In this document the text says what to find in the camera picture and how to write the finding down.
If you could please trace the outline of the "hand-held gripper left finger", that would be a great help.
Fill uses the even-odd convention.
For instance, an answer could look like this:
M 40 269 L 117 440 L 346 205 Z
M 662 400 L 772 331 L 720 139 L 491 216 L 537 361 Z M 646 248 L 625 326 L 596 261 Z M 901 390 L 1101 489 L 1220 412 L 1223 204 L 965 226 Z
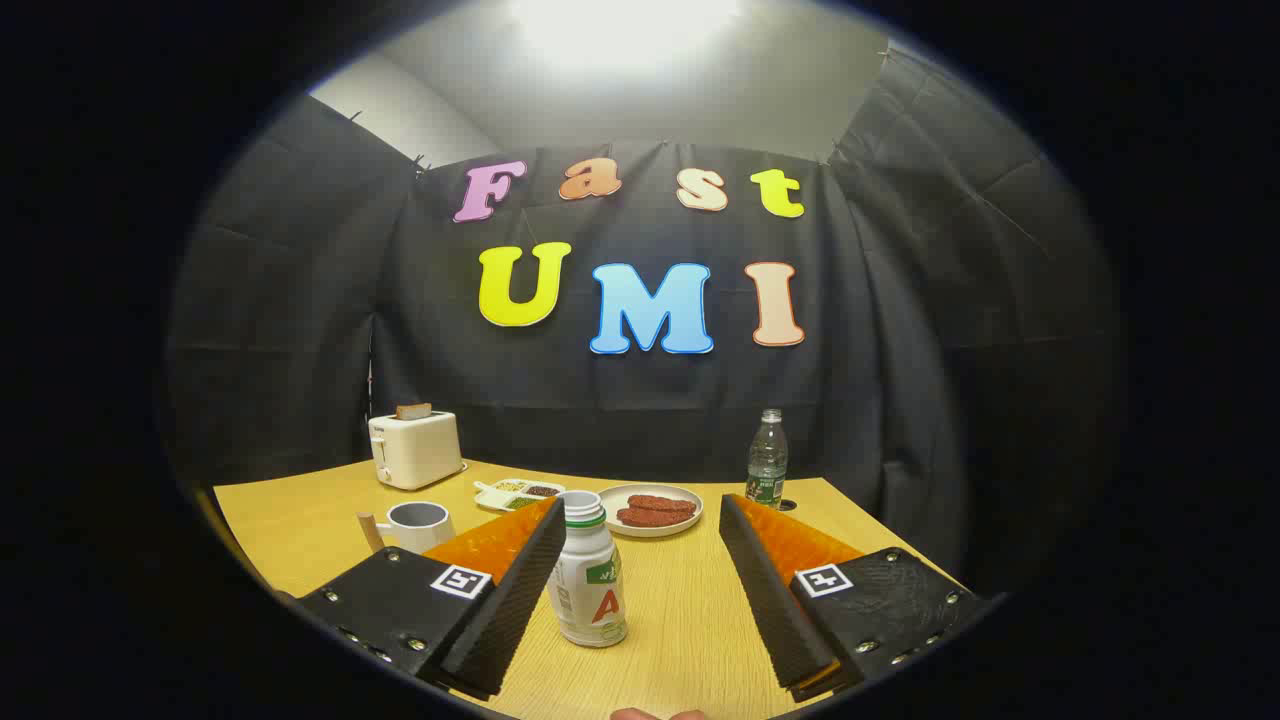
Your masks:
M 499 693 L 564 546 L 547 497 L 424 553 L 388 546 L 297 600 L 384 666 L 476 700 Z

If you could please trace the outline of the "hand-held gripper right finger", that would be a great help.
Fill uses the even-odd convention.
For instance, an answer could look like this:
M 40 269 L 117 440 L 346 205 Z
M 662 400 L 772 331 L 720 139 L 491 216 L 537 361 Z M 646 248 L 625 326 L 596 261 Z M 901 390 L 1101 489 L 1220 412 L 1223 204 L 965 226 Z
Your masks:
M 719 536 L 774 675 L 799 702 L 891 674 L 989 607 L 904 547 L 856 550 L 740 495 L 722 498 Z

